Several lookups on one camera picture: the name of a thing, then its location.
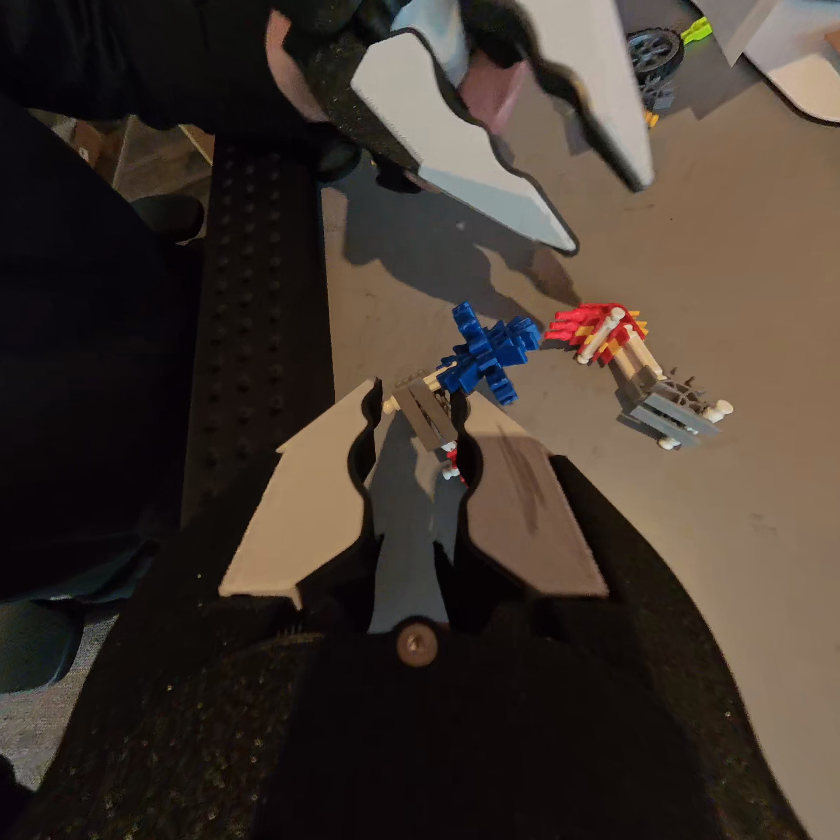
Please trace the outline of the grey toy wheel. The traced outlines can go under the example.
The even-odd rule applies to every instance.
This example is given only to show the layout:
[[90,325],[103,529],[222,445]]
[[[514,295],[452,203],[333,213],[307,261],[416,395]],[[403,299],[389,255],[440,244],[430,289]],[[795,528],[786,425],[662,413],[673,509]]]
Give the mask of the grey toy wheel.
[[627,34],[626,45],[640,85],[671,76],[685,57],[682,36],[670,28],[645,28]]

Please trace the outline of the grey mesh chair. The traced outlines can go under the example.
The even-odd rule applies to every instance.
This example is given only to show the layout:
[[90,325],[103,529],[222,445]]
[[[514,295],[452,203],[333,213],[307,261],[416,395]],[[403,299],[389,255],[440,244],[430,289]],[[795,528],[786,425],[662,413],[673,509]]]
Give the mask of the grey mesh chair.
[[84,609],[72,600],[1,604],[1,693],[55,684],[76,659]]

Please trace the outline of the toy instruction booklet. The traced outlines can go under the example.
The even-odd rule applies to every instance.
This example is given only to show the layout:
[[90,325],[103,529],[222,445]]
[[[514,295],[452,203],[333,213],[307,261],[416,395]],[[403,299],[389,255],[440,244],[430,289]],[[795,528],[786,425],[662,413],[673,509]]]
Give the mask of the toy instruction booklet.
[[780,1],[691,1],[710,25],[730,67],[734,66]]

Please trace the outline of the blue snowflake toy connector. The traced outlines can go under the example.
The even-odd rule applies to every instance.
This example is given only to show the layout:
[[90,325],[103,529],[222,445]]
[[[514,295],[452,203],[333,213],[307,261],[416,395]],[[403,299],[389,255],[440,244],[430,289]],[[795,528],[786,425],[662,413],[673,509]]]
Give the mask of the blue snowflake toy connector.
[[448,393],[469,395],[483,381],[501,406],[516,402],[518,394],[507,369],[526,364],[529,354],[539,350],[538,325],[530,318],[516,317],[486,328],[468,302],[456,306],[452,314],[463,342],[441,359],[437,383]]

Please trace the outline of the person's left hand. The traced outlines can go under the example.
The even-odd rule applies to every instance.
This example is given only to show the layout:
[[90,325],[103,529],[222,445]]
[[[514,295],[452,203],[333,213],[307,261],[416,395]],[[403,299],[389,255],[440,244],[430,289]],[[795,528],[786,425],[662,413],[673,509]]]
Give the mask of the person's left hand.
[[[291,21],[281,12],[271,12],[266,28],[268,67],[281,94],[310,123],[327,123],[305,78],[285,51]],[[506,127],[528,74],[525,62],[502,68],[480,50],[470,59],[469,69],[459,93],[472,118],[483,123],[490,133],[500,134]]]

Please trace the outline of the red yellow grey toy model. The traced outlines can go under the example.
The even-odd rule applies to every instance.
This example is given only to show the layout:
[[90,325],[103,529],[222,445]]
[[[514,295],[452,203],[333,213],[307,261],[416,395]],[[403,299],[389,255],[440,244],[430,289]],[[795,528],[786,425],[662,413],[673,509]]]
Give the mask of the red yellow grey toy model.
[[693,447],[717,435],[733,405],[707,399],[692,376],[680,381],[676,368],[668,370],[656,360],[647,336],[640,312],[616,302],[558,311],[543,335],[572,350],[577,364],[612,371],[622,408],[619,421],[656,438],[662,449]]

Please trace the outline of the white book stand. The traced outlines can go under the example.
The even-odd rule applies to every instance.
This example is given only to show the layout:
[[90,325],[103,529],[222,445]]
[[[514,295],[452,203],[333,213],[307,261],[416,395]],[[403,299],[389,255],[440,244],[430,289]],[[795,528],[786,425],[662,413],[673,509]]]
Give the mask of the white book stand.
[[839,124],[839,2],[780,1],[744,53],[797,111]]

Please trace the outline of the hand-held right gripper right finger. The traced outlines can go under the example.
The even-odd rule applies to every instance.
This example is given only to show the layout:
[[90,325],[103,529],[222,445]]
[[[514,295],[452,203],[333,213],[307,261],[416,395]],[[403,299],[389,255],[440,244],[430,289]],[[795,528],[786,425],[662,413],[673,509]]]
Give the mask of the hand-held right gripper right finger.
[[479,393],[454,395],[453,424],[467,487],[453,551],[453,628],[479,634],[499,611],[550,625],[555,608],[609,603],[553,453]]

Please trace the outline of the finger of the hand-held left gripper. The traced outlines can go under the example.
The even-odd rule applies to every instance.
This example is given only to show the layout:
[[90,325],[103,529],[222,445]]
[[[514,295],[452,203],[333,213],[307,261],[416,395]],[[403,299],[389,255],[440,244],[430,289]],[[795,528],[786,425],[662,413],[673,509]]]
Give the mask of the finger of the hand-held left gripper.
[[539,185],[510,168],[487,129],[447,100],[452,87],[420,34],[406,29],[374,43],[350,85],[412,157],[420,179],[532,242],[578,252]]
[[634,192],[655,177],[648,128],[612,1],[523,1],[540,87],[577,112],[590,145]]

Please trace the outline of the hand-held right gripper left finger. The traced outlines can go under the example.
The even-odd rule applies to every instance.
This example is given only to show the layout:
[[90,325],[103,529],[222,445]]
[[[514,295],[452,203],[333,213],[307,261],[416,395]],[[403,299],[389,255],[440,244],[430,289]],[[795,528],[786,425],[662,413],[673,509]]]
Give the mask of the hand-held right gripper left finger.
[[277,448],[221,597],[285,600],[313,629],[368,632],[382,538],[365,485],[382,381],[368,379]]

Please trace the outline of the person's black hoodie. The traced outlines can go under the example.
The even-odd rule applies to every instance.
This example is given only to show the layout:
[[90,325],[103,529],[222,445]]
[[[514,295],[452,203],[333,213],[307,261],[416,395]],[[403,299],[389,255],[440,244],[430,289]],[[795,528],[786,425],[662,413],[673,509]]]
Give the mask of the person's black hoodie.
[[180,517],[200,270],[2,96],[2,600]]

